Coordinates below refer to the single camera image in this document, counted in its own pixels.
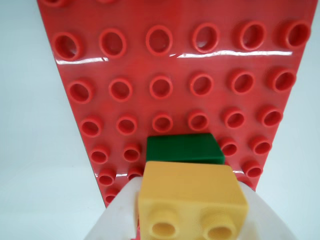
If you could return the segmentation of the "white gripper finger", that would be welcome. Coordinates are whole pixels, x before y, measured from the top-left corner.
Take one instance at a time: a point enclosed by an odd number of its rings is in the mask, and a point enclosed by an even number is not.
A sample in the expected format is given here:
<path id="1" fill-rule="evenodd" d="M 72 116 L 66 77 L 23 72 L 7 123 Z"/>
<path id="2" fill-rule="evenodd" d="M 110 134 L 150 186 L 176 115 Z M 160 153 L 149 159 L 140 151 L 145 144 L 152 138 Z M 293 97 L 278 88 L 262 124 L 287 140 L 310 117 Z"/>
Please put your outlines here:
<path id="1" fill-rule="evenodd" d="M 249 186 L 240 182 L 249 211 L 239 240 L 294 240 L 295 235 L 278 214 Z"/>
<path id="2" fill-rule="evenodd" d="M 104 210 L 86 240 L 132 240 L 138 232 L 138 195 L 142 177 L 130 180 Z"/>

